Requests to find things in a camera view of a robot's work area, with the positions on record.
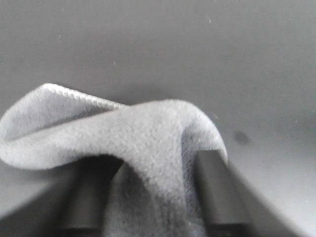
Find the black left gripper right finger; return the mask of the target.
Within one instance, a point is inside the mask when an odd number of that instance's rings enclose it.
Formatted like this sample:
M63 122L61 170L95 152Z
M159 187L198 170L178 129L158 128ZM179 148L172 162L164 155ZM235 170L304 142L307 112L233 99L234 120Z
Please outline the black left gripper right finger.
M247 225L247 212L218 151L197 152L196 184L207 226Z

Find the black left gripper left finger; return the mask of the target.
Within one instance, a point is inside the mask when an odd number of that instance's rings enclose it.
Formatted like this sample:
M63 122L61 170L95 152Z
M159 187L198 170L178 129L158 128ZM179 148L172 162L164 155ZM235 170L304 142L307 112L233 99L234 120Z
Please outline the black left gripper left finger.
M101 231L111 181L120 169L117 158L86 159L59 231Z

